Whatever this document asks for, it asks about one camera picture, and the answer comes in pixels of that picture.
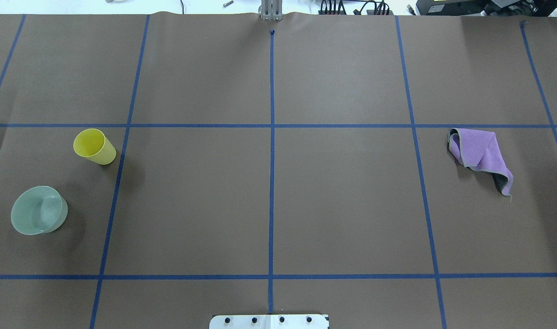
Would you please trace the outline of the purple microfibre cloth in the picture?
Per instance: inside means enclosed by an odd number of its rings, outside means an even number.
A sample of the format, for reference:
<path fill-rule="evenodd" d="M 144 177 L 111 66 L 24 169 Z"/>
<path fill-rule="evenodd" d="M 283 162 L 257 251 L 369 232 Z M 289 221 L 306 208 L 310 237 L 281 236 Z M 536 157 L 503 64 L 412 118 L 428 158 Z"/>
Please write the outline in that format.
<path fill-rule="evenodd" d="M 447 149 L 461 166 L 490 174 L 500 194 L 512 200 L 514 175 L 504 160 L 496 133 L 454 127 L 448 131 Z"/>

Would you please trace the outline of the pale green plastic bowl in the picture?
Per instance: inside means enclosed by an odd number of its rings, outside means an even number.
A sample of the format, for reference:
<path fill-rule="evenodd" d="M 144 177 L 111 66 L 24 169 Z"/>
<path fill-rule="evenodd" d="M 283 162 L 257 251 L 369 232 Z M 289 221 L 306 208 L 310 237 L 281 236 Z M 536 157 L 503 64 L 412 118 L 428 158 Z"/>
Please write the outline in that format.
<path fill-rule="evenodd" d="M 15 200 L 11 209 L 13 228 L 23 235 L 52 233 L 68 215 L 68 204 L 59 192 L 50 186 L 35 186 Z"/>

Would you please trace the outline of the black equipment box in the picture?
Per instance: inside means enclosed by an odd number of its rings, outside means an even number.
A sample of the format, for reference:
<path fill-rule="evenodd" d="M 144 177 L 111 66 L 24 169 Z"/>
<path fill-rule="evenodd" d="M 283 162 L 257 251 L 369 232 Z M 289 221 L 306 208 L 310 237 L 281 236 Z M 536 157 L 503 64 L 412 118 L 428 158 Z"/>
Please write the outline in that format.
<path fill-rule="evenodd" d="M 548 17 L 557 0 L 417 0 L 421 16 L 534 16 Z"/>

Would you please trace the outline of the brown paper table mat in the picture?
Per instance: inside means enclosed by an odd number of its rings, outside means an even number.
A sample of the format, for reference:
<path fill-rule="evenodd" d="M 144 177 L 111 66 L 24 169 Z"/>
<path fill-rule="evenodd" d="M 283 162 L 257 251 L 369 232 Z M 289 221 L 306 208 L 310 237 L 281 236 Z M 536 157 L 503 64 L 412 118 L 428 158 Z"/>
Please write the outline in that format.
<path fill-rule="evenodd" d="M 23 235 L 35 186 L 68 215 Z M 557 329 L 557 17 L 0 15 L 0 329 L 287 313 Z"/>

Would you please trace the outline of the yellow plastic cup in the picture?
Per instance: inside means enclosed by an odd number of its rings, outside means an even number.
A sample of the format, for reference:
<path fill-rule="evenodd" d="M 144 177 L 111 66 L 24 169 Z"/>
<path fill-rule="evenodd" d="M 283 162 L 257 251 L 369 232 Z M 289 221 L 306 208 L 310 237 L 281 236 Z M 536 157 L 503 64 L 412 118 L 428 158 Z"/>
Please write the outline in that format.
<path fill-rule="evenodd" d="M 76 135 L 72 147 L 76 154 L 99 165 L 108 165 L 116 158 L 116 149 L 105 134 L 88 128 Z"/>

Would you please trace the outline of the white metal base plate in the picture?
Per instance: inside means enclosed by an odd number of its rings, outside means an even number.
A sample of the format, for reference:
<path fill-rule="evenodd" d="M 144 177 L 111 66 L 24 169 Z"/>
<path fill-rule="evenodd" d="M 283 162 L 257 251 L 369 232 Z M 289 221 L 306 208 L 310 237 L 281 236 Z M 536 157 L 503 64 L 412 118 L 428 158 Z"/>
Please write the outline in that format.
<path fill-rule="evenodd" d="M 210 329 L 329 329 L 323 314 L 245 314 L 212 317 Z"/>

